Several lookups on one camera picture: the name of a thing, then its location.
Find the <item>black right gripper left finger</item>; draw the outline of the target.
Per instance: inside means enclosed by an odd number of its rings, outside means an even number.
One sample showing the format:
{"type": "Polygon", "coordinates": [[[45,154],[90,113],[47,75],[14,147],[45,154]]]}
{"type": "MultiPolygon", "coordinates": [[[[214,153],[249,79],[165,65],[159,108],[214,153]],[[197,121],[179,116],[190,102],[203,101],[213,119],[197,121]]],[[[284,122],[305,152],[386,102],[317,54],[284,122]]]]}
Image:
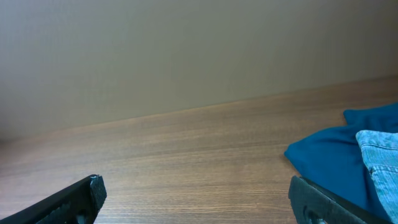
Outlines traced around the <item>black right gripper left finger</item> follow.
{"type": "Polygon", "coordinates": [[[101,175],[91,174],[1,220],[1,224],[93,224],[107,197],[101,175]]]}

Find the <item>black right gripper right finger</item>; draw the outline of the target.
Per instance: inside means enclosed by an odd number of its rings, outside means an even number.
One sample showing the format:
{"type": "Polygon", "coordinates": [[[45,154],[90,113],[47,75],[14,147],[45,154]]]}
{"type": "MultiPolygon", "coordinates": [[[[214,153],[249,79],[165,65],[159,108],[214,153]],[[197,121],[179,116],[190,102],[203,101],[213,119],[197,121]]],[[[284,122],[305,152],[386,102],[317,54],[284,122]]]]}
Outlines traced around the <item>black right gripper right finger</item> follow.
{"type": "Polygon", "coordinates": [[[289,199],[299,224],[390,224],[304,177],[291,178],[289,199]]]}

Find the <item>light blue denim shorts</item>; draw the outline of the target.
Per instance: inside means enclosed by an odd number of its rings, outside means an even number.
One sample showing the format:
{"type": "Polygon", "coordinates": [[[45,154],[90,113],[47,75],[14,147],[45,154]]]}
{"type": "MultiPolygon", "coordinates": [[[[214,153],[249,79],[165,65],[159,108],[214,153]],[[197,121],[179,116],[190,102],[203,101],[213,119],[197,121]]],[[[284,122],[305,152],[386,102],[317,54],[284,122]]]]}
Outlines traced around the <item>light blue denim shorts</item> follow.
{"type": "Polygon", "coordinates": [[[356,140],[378,199],[391,222],[397,223],[397,134],[362,130],[356,140]]]}

